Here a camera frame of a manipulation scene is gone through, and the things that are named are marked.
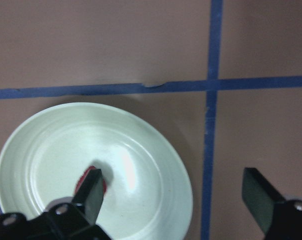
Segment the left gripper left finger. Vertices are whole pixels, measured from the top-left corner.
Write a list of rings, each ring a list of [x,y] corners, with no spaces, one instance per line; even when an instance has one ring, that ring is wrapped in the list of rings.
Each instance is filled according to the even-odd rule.
[[[78,180],[71,203],[95,225],[104,199],[104,178],[99,168],[87,168]]]

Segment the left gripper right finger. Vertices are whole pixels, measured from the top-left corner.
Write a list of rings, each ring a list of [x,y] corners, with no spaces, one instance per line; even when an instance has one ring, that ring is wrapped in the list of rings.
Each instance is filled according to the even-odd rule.
[[[265,235],[288,234],[288,202],[257,168],[243,170],[241,196]]]

